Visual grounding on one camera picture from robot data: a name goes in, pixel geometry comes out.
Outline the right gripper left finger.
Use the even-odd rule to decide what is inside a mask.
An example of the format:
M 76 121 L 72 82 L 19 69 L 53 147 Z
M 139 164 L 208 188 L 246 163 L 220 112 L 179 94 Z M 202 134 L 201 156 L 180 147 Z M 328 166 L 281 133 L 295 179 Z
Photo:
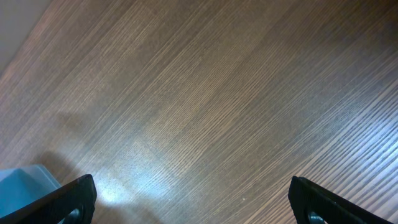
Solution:
M 5 224 L 86 223 L 95 211 L 97 192 L 93 176 L 85 174 L 50 194 L 1 218 Z

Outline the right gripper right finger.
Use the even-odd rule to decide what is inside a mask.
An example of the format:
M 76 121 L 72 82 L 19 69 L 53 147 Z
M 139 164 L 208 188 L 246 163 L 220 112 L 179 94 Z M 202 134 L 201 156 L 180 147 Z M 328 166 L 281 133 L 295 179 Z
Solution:
M 299 224 L 391 224 L 304 177 L 292 177 L 288 199 Z

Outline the clear plastic storage bin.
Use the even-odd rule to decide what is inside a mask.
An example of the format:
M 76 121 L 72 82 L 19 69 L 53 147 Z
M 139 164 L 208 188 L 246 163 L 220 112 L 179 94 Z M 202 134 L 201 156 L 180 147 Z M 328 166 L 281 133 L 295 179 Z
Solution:
M 59 189 L 45 166 L 35 164 L 1 170 L 1 218 Z

